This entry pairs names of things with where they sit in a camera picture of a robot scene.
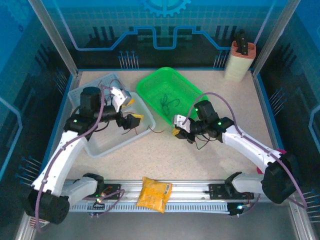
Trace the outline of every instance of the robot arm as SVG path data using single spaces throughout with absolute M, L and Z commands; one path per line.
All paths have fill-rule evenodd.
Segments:
M 136 128 L 141 119 L 132 114 L 124 117 L 121 112 L 122 105 L 127 105 L 131 100 L 130 93 L 115 87 L 111 88 L 110 92 L 113 94 L 111 105 L 104 106 L 100 121 L 109 122 L 115 120 L 118 127 L 123 127 L 125 130 Z M 65 219 L 70 206 L 89 195 L 100 195 L 103 192 L 104 178 L 92 173 L 87 173 L 72 185 L 64 187 L 64 182 L 74 161 L 79 152 L 88 143 L 92 133 L 79 138 L 66 146 L 65 149 L 63 149 L 63 146 L 95 125 L 100 106 L 100 89 L 97 87 L 84 88 L 80 95 L 79 114 L 73 114 L 67 119 L 63 128 L 64 133 L 53 156 L 38 178 L 22 193 L 22 204 L 29 216 L 35 216 L 36 198 L 44 181 L 45 185 L 41 193 L 39 206 L 39 218 L 54 224 L 60 224 Z M 58 152 L 60 154 L 54 160 L 54 156 Z M 47 179 L 44 180 L 50 164 L 53 165 Z
M 272 154 L 279 158 L 299 184 L 301 182 L 299 167 L 292 154 L 281 154 L 258 142 L 239 127 L 238 131 L 231 119 L 219 118 L 212 104 L 207 100 L 198 102 L 194 107 L 199 117 L 197 121 L 191 118 L 186 119 L 182 115 L 174 116 L 174 135 L 177 138 L 187 139 L 192 144 L 196 135 L 208 134 L 209 137 L 216 138 L 219 142 L 242 153 L 264 173 L 250 175 L 242 172 L 234 173 L 225 181 L 225 188 L 229 193 L 234 191 L 260 193 L 266 195 L 274 203 L 280 204 L 295 192 L 296 188 L 288 174 L 271 156 Z

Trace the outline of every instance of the speckled work surface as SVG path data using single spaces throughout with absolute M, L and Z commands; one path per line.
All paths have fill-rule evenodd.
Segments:
M 135 92 L 136 84 L 153 71 L 117 71 L 122 82 Z M 203 92 L 215 92 L 223 96 L 234 110 L 238 125 L 248 134 L 267 146 L 271 145 L 266 122 L 260 107 L 252 76 L 249 72 L 243 81 L 224 80 L 222 71 L 179 71 Z M 110 72 L 87 71 L 82 73 L 80 85 L 86 84 Z M 220 117 L 231 117 L 224 103 L 209 96 Z M 179 140 L 171 135 L 171 127 L 152 109 L 156 131 L 101 158 L 91 158 L 85 150 L 77 157 L 68 179 L 78 179 L 85 173 L 96 173 L 105 179 L 140 180 L 143 176 L 161 180 L 209 180 L 225 179 L 234 172 L 255 173 L 256 167 L 233 148 L 218 141 L 208 143 L 197 150 L 195 144 Z

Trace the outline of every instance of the yellow bag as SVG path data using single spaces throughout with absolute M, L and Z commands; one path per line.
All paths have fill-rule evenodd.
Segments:
M 142 190 L 136 206 L 153 209 L 164 214 L 171 190 L 171 183 L 155 181 L 144 176 Z

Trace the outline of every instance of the green plastic basket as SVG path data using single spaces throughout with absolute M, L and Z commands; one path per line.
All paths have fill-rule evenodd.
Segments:
M 170 125 L 175 115 L 187 116 L 194 100 L 202 94 L 196 86 L 170 67 L 162 67 L 142 79 L 136 85 L 136 92 Z M 202 100 L 208 100 L 208 97 L 204 96 Z M 190 117 L 197 117 L 195 109 Z

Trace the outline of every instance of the gear logo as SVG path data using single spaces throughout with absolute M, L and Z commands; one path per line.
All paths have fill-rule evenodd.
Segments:
M 191 0 L 142 0 L 144 9 L 149 10 L 151 14 L 155 13 L 157 17 L 173 17 L 174 14 L 180 14 L 181 9 L 185 10 L 186 5 L 190 3 Z
M 19 25 L 23 24 L 30 15 L 28 0 L 0 0 L 0 7 L 4 6 Z

